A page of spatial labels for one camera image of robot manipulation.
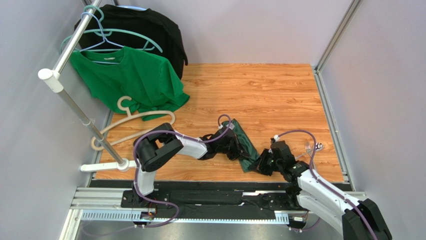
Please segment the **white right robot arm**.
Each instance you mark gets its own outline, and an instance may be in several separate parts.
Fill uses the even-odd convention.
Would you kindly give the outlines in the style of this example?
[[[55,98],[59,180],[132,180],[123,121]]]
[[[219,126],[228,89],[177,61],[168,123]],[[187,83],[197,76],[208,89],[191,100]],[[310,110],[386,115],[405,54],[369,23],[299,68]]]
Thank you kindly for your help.
[[[391,240],[389,227],[378,205],[360,200],[322,178],[288,149],[265,149],[252,166],[263,175],[279,172],[292,185],[286,189],[290,200],[315,213],[345,240]]]

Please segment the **dark green cloth napkin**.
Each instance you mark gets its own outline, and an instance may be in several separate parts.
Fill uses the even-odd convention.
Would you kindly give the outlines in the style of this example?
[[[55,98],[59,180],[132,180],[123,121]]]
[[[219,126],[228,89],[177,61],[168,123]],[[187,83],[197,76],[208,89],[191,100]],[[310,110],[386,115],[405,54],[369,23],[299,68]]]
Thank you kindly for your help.
[[[259,153],[255,146],[249,139],[249,136],[243,130],[241,124],[234,118],[231,120],[230,129],[226,132],[227,134],[235,134],[239,142],[243,145],[243,148],[250,154],[250,157],[238,160],[242,171],[248,173],[256,169],[255,163],[259,158]]]

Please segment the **shiny metal spoon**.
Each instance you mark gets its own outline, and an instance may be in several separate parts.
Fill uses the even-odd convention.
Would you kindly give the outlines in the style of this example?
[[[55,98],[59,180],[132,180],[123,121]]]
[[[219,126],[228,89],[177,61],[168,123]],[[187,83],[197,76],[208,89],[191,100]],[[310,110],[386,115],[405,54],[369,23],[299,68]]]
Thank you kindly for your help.
[[[303,155],[312,155],[312,152],[314,151],[314,149],[316,151],[321,151],[324,148],[324,145],[321,142],[318,142],[316,144],[311,145],[309,141],[307,141],[305,143],[305,153]]]

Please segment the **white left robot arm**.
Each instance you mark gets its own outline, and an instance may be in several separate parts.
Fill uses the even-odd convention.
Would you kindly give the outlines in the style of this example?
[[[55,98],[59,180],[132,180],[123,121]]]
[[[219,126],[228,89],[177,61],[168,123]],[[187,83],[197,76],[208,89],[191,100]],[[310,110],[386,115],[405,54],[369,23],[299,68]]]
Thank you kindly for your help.
[[[189,156],[197,160],[209,160],[217,154],[233,160],[256,160],[257,153],[247,135],[236,123],[225,121],[217,132],[201,137],[184,135],[163,123],[133,142],[133,157],[136,172],[133,188],[138,196],[147,196],[154,191],[157,170],[175,155]]]

